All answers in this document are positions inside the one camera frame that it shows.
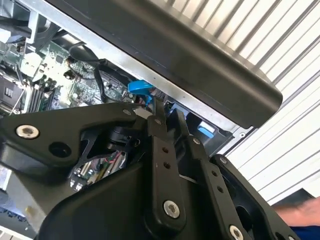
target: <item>black bracket hole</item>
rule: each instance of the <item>black bracket hole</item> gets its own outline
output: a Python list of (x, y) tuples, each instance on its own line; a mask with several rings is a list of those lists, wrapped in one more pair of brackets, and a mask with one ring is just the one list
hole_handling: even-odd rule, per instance
[(243, 207), (243, 206), (237, 206), (235, 208), (236, 213), (239, 216), (239, 219), (242, 223), (243, 228), (249, 232), (250, 230), (252, 230), (253, 228), (253, 220), (250, 216), (250, 214), (248, 213), (248, 211)]
[(171, 165), (169, 163), (167, 163), (166, 161), (163, 163), (163, 166), (166, 168), (166, 169), (170, 169), (171, 168)]
[(60, 141), (56, 141), (50, 144), (49, 151), (53, 156), (56, 156), (58, 158), (67, 158), (71, 155), (71, 148)]
[(169, 152), (168, 148), (166, 148), (166, 147), (163, 147), (162, 151), (164, 151), (166, 154)]
[(219, 190), (220, 193), (224, 193), (224, 190), (222, 189), (222, 187), (218, 186), (217, 189)]

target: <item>screw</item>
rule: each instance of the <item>screw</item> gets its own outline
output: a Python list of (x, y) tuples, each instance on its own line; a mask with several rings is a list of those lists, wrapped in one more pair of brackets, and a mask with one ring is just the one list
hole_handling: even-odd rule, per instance
[(180, 209), (178, 205), (170, 200), (167, 200), (163, 204), (165, 214), (173, 219), (177, 219), (180, 216)]
[(160, 121), (160, 120), (155, 119), (154, 121), (155, 121), (157, 124), (161, 125), (161, 121)]
[(196, 143), (196, 144), (200, 144), (201, 142), (197, 139), (197, 138), (193, 138), (193, 141)]
[(223, 163), (223, 164), (227, 164), (227, 159), (224, 157), (224, 156), (221, 156), (220, 157), (220, 161)]
[(123, 109), (122, 112), (124, 112), (125, 114), (127, 114), (129, 116), (131, 115), (131, 112), (129, 110), (127, 110), (127, 109)]
[(239, 228), (237, 228), (234, 225), (231, 225), (229, 230), (230, 230), (232, 237), (235, 240), (244, 240), (244, 236), (242, 235), (242, 232), (239, 230)]
[(23, 139), (35, 139), (39, 136), (39, 130), (31, 125), (21, 125), (15, 130), (15, 133)]

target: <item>wire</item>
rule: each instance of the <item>wire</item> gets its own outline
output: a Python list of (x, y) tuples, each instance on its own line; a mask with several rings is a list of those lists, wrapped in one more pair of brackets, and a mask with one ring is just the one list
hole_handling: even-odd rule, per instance
[(115, 151), (112, 155), (114, 155), (116, 153), (116, 155), (112, 158), (112, 160), (108, 160), (108, 158), (105, 158), (104, 161), (107, 162), (108, 164), (113, 164), (117, 159), (118, 157), (121, 155), (121, 152), (120, 151)]
[[(109, 102), (115, 102), (115, 103), (125, 103), (125, 104), (128, 104), (128, 105), (132, 105), (132, 106), (137, 106), (137, 107), (144, 107), (144, 109), (146, 109), (147, 111), (149, 112), (153, 112), (150, 107), (148, 107), (147, 105), (145, 104), (136, 104), (136, 103), (127, 103), (127, 102), (123, 102), (123, 101), (120, 101), (120, 100), (116, 100), (116, 99), (113, 99), (109, 96), (106, 95), (106, 92), (105, 92), (105, 86), (104, 86), (104, 81), (101, 77), (101, 74), (100, 74), (100, 71), (101, 71), (101, 68), (105, 67), (105, 65), (108, 63), (108, 61), (106, 59), (99, 59), (95, 53), (88, 47), (85, 46), (86, 43), (83, 42), (83, 41), (80, 41), (74, 45), (72, 45), (70, 48), (69, 48), (69, 55), (76, 61), (80, 61), (80, 62), (85, 62), (85, 63), (95, 63), (95, 68), (93, 70), (93, 75), (94, 75), (94, 78), (91, 79), (91, 78), (83, 78), (83, 76), (81, 74), (79, 74), (78, 72), (76, 72), (72, 67), (69, 66), (70, 70), (75, 74), (77, 75), (78, 77), (82, 78), (82, 79), (85, 79), (85, 80), (95, 80), (97, 85), (98, 85), (98, 88), (99, 88), (99, 92), (100, 92), (100, 98), (101, 98), (101, 101), (103, 103), (109, 103)], [(89, 54), (91, 55), (92, 59), (81, 59), (81, 58), (77, 58), (74, 56), (73, 54), (73, 50), (78, 48), (78, 47), (83, 47), (84, 50)]]
[[(94, 52), (93, 52), (90, 48), (86, 47), (85, 45), (86, 45), (86, 43), (83, 42), (83, 41), (80, 41), (80, 42), (78, 42), (78, 43), (76, 43), (76, 44), (73, 44), (73, 45), (69, 48), (69, 55), (70, 55), (73, 59), (75, 59), (75, 60), (77, 60), (77, 61), (80, 61), (80, 62), (85, 62), (85, 63), (101, 64), (101, 63), (106, 63), (106, 62), (107, 62), (106, 59), (99, 59), (99, 58), (94, 54)], [(83, 47), (84, 50), (85, 50), (89, 55), (92, 56), (92, 59), (81, 59), (81, 58), (75, 57), (75, 55), (74, 55), (74, 53), (73, 53), (73, 50), (76, 49), (76, 48), (78, 48), (78, 47)]]

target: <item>electronic component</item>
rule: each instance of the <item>electronic component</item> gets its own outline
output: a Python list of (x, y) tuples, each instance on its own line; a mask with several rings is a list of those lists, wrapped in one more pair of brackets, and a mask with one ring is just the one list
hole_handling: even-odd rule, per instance
[(62, 56), (57, 55), (55, 60), (58, 64), (62, 64), (64, 62), (64, 58)]
[(75, 75), (75, 74), (73, 73), (73, 71), (71, 71), (71, 70), (66, 71), (66, 72), (63, 74), (63, 76), (64, 76), (66, 79), (68, 79), (68, 80), (73, 80), (73, 79), (76, 78), (76, 75)]

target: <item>blue tab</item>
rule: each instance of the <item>blue tab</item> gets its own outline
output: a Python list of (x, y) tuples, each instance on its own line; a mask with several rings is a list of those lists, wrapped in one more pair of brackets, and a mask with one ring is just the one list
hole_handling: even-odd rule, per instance
[(145, 96), (145, 105), (149, 105), (153, 100), (153, 96), (149, 92), (149, 89), (153, 88), (153, 85), (145, 80), (132, 81), (128, 84), (128, 92), (136, 95)]

